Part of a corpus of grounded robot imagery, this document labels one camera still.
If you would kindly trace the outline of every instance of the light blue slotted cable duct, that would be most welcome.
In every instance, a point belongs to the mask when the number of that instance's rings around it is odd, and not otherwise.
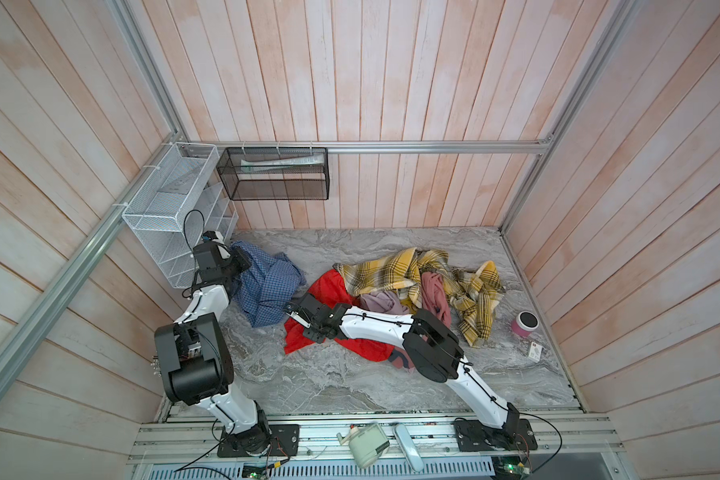
[[[244,464],[254,462],[208,462],[196,464],[224,472],[230,478],[242,478]],[[211,470],[182,470],[181,465],[155,465],[148,480],[211,480],[221,478]],[[495,475],[490,457],[470,456],[453,458],[425,458],[424,470],[416,473],[404,458],[381,458],[372,466],[361,470],[353,460],[291,460],[274,468],[270,478],[309,478],[310,480],[365,480],[367,478],[390,478],[392,480],[424,480],[425,478],[460,478]]]

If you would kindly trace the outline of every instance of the yellow cloth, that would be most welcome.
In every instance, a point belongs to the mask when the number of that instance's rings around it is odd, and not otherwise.
[[[504,296],[493,262],[485,262],[477,272],[451,268],[448,252],[444,250],[408,248],[362,264],[335,264],[334,268],[344,278],[347,292],[352,296],[402,290],[407,297],[403,301],[410,301],[417,308],[422,307],[422,272],[441,274],[448,302],[461,314],[458,326],[470,346],[480,346],[489,337],[494,309]]]

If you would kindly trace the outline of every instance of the black mounting plate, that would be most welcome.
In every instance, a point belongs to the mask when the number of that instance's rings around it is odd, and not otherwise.
[[[269,429],[272,431],[272,445],[270,447],[272,456],[282,456],[280,449],[289,457],[295,457],[298,454],[298,425],[292,423],[270,425]],[[216,452],[219,458],[250,457],[245,450],[238,448],[233,442],[228,442],[227,437],[226,430],[222,430],[222,441],[219,444],[219,450]]]
[[[460,452],[492,452],[497,450],[495,446],[500,443],[499,435],[503,435],[498,428],[486,427],[479,420],[456,420],[454,421],[456,429],[456,443]],[[528,443],[528,450],[538,449],[536,436],[528,435],[526,432],[532,432],[530,422],[526,418],[518,420],[518,434],[525,438]],[[521,438],[516,438],[515,445],[517,449],[524,452],[525,442]]]

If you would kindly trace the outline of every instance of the lavender cloth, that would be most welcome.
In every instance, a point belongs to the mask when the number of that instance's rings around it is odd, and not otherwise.
[[[389,290],[363,293],[360,295],[360,307],[376,313],[388,313],[390,315],[408,314],[408,308],[400,304],[398,294]]]
[[[422,307],[432,312],[446,327],[451,328],[451,306],[445,295],[441,274],[422,273]]]

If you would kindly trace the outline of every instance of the white wire basket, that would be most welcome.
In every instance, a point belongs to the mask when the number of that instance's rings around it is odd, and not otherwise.
[[[217,230],[226,244],[237,225],[234,204],[221,195],[223,184],[205,187],[218,161],[215,145],[173,145],[123,214],[175,288],[192,285],[197,264],[191,247],[202,232]]]

